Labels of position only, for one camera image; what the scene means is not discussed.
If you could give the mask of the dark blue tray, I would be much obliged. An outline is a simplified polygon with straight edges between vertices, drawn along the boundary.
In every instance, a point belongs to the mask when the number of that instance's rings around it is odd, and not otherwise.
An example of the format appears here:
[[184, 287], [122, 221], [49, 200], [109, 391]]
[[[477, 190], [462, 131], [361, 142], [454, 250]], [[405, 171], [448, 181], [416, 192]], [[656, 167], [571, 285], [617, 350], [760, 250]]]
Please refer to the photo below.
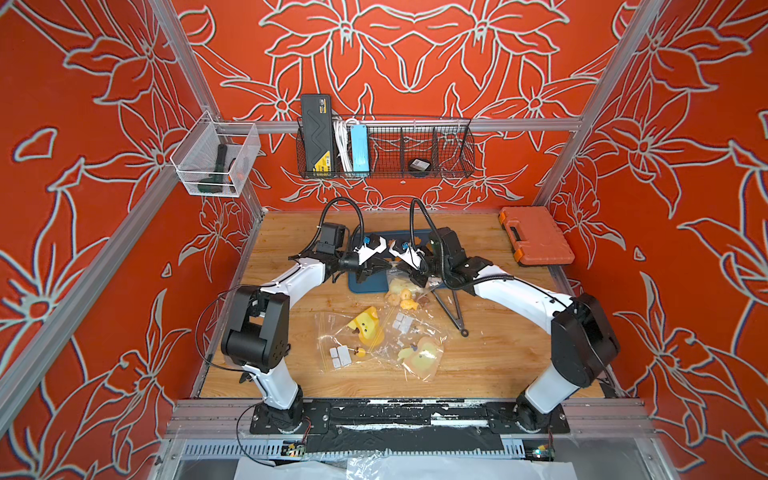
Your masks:
[[[394, 239], [397, 242], [408, 242], [410, 241], [409, 231], [408, 230], [389, 230], [389, 231], [380, 231], [380, 232], [374, 232], [377, 235], [381, 235], [385, 237], [388, 240]], [[414, 239], [416, 243], [418, 244], [426, 244], [429, 242], [430, 230], [428, 229], [416, 229], [414, 230]], [[361, 238], [361, 235], [359, 233], [359, 227], [355, 227], [352, 235], [351, 235], [351, 242], [353, 244], [359, 243], [359, 240]], [[350, 273], [347, 276], [348, 279], [348, 287], [349, 290], [354, 294], [383, 294], [387, 293], [389, 291], [389, 283], [387, 279], [387, 273], [389, 270], [391, 270], [393, 267], [396, 266], [396, 263], [399, 261], [395, 256], [393, 256], [391, 253], [385, 251], [383, 254], [383, 260], [387, 262], [387, 267], [385, 267], [384, 270], [377, 271], [373, 273], [372, 275], [367, 276], [364, 280], [358, 282], [356, 274]], [[441, 281], [435, 279], [434, 277], [431, 278], [427, 283], [428, 289], [442, 289], [445, 288]]]

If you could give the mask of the black metal tongs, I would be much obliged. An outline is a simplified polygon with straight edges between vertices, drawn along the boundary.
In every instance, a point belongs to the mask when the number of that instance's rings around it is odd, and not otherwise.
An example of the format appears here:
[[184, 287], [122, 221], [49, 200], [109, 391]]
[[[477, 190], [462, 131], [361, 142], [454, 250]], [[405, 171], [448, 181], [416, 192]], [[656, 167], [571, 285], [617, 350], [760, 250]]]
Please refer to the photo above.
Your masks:
[[464, 338], [469, 336], [469, 331], [466, 328], [463, 312], [459, 302], [458, 293], [451, 290], [450, 301], [443, 298], [438, 290], [433, 290], [432, 295], [437, 301], [438, 305], [447, 315], [454, 327], [459, 331], [460, 335]]

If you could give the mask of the clear bag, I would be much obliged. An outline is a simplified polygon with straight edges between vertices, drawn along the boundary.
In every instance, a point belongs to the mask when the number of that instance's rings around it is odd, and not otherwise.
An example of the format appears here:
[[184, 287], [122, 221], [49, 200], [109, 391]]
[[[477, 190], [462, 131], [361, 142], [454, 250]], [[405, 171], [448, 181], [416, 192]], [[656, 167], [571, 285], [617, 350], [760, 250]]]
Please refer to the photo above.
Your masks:
[[382, 355], [422, 381], [436, 376], [445, 352], [444, 336], [412, 312], [397, 312], [387, 325]]

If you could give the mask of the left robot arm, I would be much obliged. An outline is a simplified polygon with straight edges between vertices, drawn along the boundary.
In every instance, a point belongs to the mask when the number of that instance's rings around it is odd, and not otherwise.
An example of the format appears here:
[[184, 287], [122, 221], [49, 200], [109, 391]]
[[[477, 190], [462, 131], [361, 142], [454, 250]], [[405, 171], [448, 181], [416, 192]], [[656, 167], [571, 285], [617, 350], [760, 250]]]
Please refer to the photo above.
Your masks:
[[289, 257], [291, 268], [266, 284], [234, 290], [220, 350], [255, 382], [261, 408], [279, 431], [293, 432], [304, 422], [303, 391], [285, 362], [291, 308], [341, 274], [361, 283], [386, 269], [385, 250], [383, 237], [366, 234], [359, 205], [337, 197], [323, 208], [308, 245]]

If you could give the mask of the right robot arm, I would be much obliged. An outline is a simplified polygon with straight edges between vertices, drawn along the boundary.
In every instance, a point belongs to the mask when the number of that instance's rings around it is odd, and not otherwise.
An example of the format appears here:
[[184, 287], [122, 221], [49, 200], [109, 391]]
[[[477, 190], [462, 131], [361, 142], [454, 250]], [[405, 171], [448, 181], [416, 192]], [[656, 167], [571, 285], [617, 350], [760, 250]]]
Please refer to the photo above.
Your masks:
[[413, 282], [424, 285], [438, 279], [451, 291], [464, 291], [523, 316], [550, 336], [550, 362], [517, 397], [512, 413], [512, 420], [523, 431], [539, 432], [549, 424], [556, 407], [589, 387], [620, 352], [600, 302], [589, 294], [573, 297], [553, 292], [483, 257], [468, 256], [456, 232], [438, 228], [419, 199], [409, 205], [410, 235], [414, 234], [416, 211], [429, 226], [429, 244], [416, 245], [409, 239], [390, 248]]

